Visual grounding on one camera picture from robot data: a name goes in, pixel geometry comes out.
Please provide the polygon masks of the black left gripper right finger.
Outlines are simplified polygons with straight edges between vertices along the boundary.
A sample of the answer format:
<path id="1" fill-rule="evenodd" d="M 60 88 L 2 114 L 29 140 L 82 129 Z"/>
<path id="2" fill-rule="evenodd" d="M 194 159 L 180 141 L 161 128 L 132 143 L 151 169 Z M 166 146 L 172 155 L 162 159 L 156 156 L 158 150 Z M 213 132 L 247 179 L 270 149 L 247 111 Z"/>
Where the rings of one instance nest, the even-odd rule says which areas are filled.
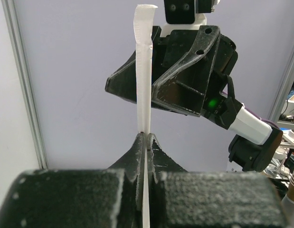
<path id="1" fill-rule="evenodd" d="M 272 182 L 255 172 L 189 172 L 147 137 L 153 228 L 287 228 Z"/>

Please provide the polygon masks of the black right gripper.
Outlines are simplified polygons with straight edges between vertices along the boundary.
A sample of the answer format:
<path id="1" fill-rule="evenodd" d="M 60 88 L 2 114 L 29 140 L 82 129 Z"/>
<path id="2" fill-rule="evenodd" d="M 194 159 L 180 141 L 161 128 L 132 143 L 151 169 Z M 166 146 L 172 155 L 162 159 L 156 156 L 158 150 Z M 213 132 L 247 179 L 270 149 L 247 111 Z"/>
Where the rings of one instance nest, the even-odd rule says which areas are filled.
<path id="1" fill-rule="evenodd" d="M 229 75 L 237 61 L 235 43 L 218 26 L 173 30 L 161 38 L 152 27 L 152 106 L 164 111 L 199 117 L 210 96 L 210 77 Z M 107 78 L 105 91 L 136 103 L 136 52 Z"/>

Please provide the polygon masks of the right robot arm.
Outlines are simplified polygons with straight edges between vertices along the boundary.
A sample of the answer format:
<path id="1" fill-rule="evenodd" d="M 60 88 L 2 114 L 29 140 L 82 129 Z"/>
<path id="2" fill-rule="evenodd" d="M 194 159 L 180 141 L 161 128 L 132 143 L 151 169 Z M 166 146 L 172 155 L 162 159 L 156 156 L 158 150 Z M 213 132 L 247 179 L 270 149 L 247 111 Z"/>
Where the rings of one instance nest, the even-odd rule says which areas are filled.
<path id="1" fill-rule="evenodd" d="M 262 171 L 282 140 L 282 131 L 251 114 L 235 97 L 230 72 L 236 61 L 236 45 L 217 26 L 198 30 L 173 30 L 161 37 L 154 26 L 137 41 L 150 53 L 144 68 L 152 70 L 151 107 L 208 119 L 235 132 L 229 160 L 243 171 Z"/>

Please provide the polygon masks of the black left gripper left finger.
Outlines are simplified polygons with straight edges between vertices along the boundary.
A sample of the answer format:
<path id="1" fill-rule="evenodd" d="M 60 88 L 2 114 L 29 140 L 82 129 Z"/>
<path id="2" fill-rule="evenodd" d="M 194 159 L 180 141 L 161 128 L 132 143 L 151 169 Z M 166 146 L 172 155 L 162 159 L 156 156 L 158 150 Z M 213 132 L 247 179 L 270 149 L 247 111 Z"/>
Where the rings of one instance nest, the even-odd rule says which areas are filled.
<path id="1" fill-rule="evenodd" d="M 145 135 L 103 170 L 27 170 L 1 206 L 4 228 L 140 228 Z"/>

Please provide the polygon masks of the white paper stick packet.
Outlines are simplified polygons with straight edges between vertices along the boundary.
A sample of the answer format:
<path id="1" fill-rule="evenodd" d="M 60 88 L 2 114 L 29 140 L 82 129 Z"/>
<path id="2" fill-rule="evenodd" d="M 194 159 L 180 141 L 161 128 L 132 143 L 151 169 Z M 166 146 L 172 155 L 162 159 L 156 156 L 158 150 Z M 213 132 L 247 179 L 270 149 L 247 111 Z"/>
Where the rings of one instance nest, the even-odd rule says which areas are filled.
<path id="1" fill-rule="evenodd" d="M 152 93 L 152 27 L 157 6 L 137 5 L 134 13 L 133 28 L 136 41 L 136 102 L 138 131 L 143 133 L 143 187 L 142 187 L 142 226 L 149 228 L 149 181 L 147 159 L 147 136 L 151 131 L 151 93 Z"/>

